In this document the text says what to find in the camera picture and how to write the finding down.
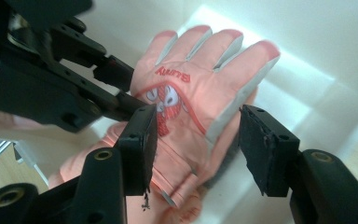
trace orange glove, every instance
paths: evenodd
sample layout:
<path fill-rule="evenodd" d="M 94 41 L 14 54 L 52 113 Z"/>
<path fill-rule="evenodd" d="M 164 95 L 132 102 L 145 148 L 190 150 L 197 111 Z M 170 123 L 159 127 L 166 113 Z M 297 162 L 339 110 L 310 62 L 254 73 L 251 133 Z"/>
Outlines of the orange glove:
<path fill-rule="evenodd" d="M 239 31 L 212 35 L 208 26 L 180 38 L 166 31 L 137 63 L 131 94 L 157 104 L 159 138 L 151 209 L 143 212 L 144 197 L 128 197 L 129 223 L 188 222 L 200 213 L 197 186 L 217 171 L 239 129 L 240 106 L 280 55 L 267 41 L 239 53 L 242 40 Z M 124 126 L 112 126 L 97 145 L 67 161 L 51 185 L 79 175 L 87 154 L 111 147 Z"/>

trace bolt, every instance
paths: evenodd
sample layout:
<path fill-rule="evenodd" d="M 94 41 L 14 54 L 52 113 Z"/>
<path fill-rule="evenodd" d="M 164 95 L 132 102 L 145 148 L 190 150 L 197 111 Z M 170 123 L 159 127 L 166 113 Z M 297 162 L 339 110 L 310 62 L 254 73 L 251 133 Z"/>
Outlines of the bolt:
<path fill-rule="evenodd" d="M 112 157 L 113 153 L 108 150 L 100 151 L 97 154 L 94 155 L 94 159 L 97 161 L 104 161 L 106 159 L 109 159 Z"/>
<path fill-rule="evenodd" d="M 329 155 L 322 153 L 322 152 L 312 152 L 310 155 L 318 161 L 324 161 L 324 162 L 332 162 L 333 161 L 333 158 L 331 158 Z"/>
<path fill-rule="evenodd" d="M 24 196 L 25 190 L 23 188 L 9 189 L 0 194 L 0 207 L 6 207 L 16 203 Z"/>

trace background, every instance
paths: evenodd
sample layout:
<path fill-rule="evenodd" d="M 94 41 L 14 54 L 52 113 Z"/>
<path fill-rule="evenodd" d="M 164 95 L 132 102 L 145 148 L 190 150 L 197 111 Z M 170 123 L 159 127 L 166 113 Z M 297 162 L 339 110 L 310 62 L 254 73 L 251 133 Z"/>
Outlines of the background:
<path fill-rule="evenodd" d="M 339 156 L 358 177 L 358 1 L 100 0 L 79 16 L 85 33 L 109 54 L 135 66 L 152 37 L 181 34 L 196 24 L 215 32 L 244 32 L 244 47 L 268 39 L 282 57 L 260 84 L 255 105 L 267 110 L 301 140 Z M 92 79 L 88 69 L 64 62 Z M 115 88 L 98 83 L 115 92 Z M 70 155 L 94 143 L 113 123 L 100 119 L 80 134 L 47 127 L 0 132 L 17 142 L 29 167 L 45 182 Z M 288 199 L 262 197 L 239 154 L 206 194 L 197 223 L 291 223 Z"/>

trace glove finger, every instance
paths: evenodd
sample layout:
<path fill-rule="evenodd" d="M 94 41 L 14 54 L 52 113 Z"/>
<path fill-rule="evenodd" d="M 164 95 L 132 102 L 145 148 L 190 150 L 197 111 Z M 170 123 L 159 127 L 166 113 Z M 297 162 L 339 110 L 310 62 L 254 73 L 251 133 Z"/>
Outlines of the glove finger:
<path fill-rule="evenodd" d="M 159 64 L 170 51 L 177 38 L 178 36 L 175 31 L 164 31 L 156 35 L 140 60 L 140 63 L 145 63 L 143 66 L 147 68 L 153 68 L 156 64 Z"/>
<path fill-rule="evenodd" d="M 250 94 L 278 61 L 279 56 L 280 52 L 273 44 L 260 41 L 223 63 L 217 74 L 220 74 L 220 80 L 232 90 L 247 91 Z"/>
<path fill-rule="evenodd" d="M 206 69 L 215 69 L 241 49 L 242 40 L 240 31 L 223 30 L 206 40 L 190 56 L 190 61 Z"/>
<path fill-rule="evenodd" d="M 164 62 L 184 62 L 212 35 L 211 27 L 200 25 L 182 34 L 172 46 Z"/>

